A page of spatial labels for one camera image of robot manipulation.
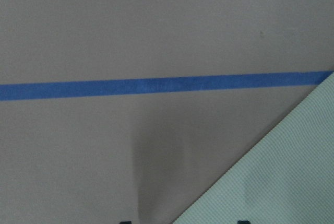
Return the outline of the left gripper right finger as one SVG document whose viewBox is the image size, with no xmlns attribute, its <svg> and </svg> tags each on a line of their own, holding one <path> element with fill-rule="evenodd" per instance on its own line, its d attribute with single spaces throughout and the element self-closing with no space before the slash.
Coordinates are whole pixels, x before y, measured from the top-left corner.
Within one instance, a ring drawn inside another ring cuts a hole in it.
<svg viewBox="0 0 334 224">
<path fill-rule="evenodd" d="M 238 220 L 237 224 L 250 224 L 250 221 L 248 221 L 248 220 Z"/>
</svg>

